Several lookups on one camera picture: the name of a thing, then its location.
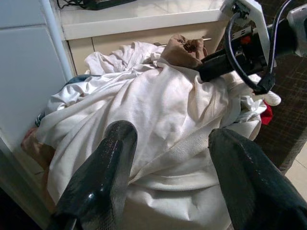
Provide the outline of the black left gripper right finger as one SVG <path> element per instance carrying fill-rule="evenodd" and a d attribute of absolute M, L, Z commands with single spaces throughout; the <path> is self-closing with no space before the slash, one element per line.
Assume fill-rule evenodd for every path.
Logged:
<path fill-rule="evenodd" d="M 227 128 L 209 151 L 236 230 L 305 230 L 307 203 L 254 141 Z"/>

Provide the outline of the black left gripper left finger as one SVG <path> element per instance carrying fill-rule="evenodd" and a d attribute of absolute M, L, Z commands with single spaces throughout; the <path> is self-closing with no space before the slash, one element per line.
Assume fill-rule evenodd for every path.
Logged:
<path fill-rule="evenodd" d="M 70 179 L 49 230 L 119 229 L 137 139 L 137 130 L 129 121 L 107 127 L 97 149 Z"/>

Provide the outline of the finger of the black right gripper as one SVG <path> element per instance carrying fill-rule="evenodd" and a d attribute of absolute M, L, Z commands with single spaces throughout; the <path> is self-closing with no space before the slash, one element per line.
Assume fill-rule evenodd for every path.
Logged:
<path fill-rule="evenodd" d="M 193 70 L 200 74 L 202 81 L 209 82 L 234 71 L 234 68 L 228 60 L 225 49 L 221 49 L 202 59 L 201 64 Z"/>

